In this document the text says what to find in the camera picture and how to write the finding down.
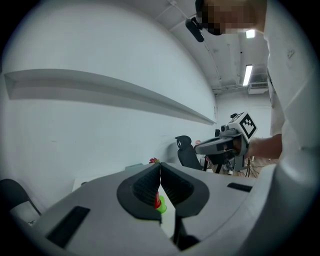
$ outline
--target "pipe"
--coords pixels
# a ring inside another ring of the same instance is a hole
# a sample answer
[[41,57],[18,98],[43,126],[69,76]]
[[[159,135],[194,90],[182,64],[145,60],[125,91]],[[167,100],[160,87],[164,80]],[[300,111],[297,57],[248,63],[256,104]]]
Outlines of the pipe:
[[[177,6],[177,2],[174,1],[174,0],[167,0],[173,7],[175,7],[182,15],[183,17],[187,20],[187,19],[190,19],[178,6]],[[174,29],[176,29],[177,27],[179,27],[180,25],[182,25],[183,23],[185,23],[186,21],[182,21],[182,22],[179,22],[177,25],[175,25],[174,27],[172,27],[169,31],[172,32]],[[222,80],[221,80],[221,76],[219,74],[219,71],[218,71],[218,67],[217,67],[217,64],[215,62],[215,58],[212,54],[212,52],[210,51],[206,41],[203,41],[204,43],[204,46],[206,48],[206,50],[208,51],[208,53],[210,54],[210,57],[213,61],[213,65],[214,65],[214,69],[215,69],[215,72],[218,76],[218,79],[219,79],[219,84],[220,84],[220,87],[222,88]]]
[[157,17],[154,19],[157,21],[166,11],[168,11],[173,5],[169,5],[165,10],[163,10]]

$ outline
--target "ceiling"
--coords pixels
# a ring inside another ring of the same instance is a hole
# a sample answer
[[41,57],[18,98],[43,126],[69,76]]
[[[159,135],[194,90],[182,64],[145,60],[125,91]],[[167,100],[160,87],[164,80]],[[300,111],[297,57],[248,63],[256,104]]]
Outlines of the ceiling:
[[251,83],[267,80],[269,51],[262,34],[256,32],[254,38],[246,38],[245,33],[215,36],[203,30],[205,43],[200,43],[185,26],[186,17],[196,14],[195,0],[122,2],[151,16],[170,31],[196,60],[215,94],[243,88],[246,65],[253,65]]

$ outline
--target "red object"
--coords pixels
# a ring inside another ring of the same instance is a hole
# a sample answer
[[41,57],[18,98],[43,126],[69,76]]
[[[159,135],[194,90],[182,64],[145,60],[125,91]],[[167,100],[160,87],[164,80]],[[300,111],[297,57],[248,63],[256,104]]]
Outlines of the red object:
[[161,201],[159,198],[159,192],[156,192],[156,196],[155,196],[155,203],[154,203],[154,208],[157,209],[161,206]]
[[154,158],[151,158],[149,160],[149,164],[155,164],[155,163],[160,163],[159,159],[156,159],[155,157]]

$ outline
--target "white table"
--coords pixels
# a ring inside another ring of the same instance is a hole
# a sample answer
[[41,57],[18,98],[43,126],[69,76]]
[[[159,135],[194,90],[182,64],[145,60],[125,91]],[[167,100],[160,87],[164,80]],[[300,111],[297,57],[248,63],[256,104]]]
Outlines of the white table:
[[[78,189],[83,182],[89,182],[94,179],[104,177],[106,175],[96,175],[96,176],[89,176],[89,177],[79,177],[74,180],[72,192]],[[166,205],[166,211],[161,215],[162,217],[162,223],[160,227],[164,231],[164,233],[168,236],[168,238],[171,238],[174,235],[175,232],[175,214],[176,209],[173,206],[173,204],[170,202],[167,194],[165,193],[163,187],[160,185],[159,189],[159,196],[164,197],[165,205]]]

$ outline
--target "floor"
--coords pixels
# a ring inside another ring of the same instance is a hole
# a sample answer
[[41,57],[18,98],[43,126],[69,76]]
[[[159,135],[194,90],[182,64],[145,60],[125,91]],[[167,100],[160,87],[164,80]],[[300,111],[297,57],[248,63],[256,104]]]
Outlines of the floor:
[[[257,178],[259,176],[259,173],[261,169],[265,166],[268,165],[273,165],[278,162],[278,159],[267,159],[267,158],[260,158],[260,157],[255,157],[253,161],[250,161],[250,172],[248,172],[247,177],[251,178]],[[218,165],[214,165],[211,169],[215,173]],[[245,177],[247,173],[247,170],[242,170],[242,171],[234,171],[233,175],[234,176],[239,176],[239,177]],[[224,167],[222,166],[220,170],[220,174],[223,175],[228,175],[228,171],[224,170]]]

